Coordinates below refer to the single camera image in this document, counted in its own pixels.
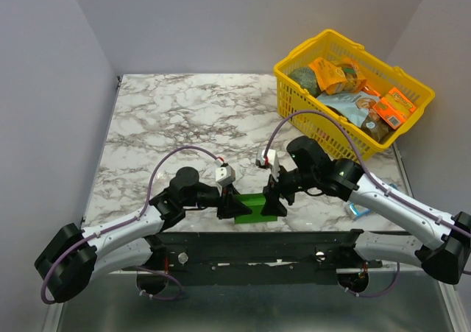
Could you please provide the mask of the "green paper box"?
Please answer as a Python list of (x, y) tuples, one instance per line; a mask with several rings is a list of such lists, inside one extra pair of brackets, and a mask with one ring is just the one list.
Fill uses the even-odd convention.
[(276, 222), (276, 216), (262, 216), (261, 211), (265, 205), (265, 197), (262, 194), (237, 194), (236, 199), (241, 201), (249, 209), (251, 214), (238, 216), (234, 219), (236, 225), (257, 224), (264, 222)]

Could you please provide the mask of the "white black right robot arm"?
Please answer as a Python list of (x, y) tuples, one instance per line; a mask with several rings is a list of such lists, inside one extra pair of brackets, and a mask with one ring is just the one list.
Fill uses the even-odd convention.
[(297, 192), (312, 188), (329, 197), (360, 205), (400, 226), (407, 234), (378, 234), (360, 231), (355, 241), (339, 248), (339, 260), (348, 267), (365, 261), (395, 261), (421, 268), (432, 278), (456, 285), (470, 256), (470, 215), (452, 215), (429, 207), (392, 188), (359, 163), (342, 158), (332, 160), (318, 143), (300, 136), (287, 151), (296, 167), (286, 171), (276, 151), (261, 149), (257, 166), (270, 169), (263, 189), (263, 213), (285, 216), (284, 199), (292, 205)]

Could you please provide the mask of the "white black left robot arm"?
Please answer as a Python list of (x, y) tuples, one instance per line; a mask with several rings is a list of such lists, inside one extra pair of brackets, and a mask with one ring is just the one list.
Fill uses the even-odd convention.
[(130, 266), (156, 269), (163, 251), (152, 237), (184, 220), (187, 211), (216, 209), (219, 219), (252, 214), (234, 188), (235, 174), (226, 163), (216, 169), (216, 184), (199, 179), (199, 172), (182, 167), (158, 195), (120, 219), (92, 227), (62, 226), (36, 258), (43, 283), (41, 300), (64, 303), (82, 292), (93, 278)]

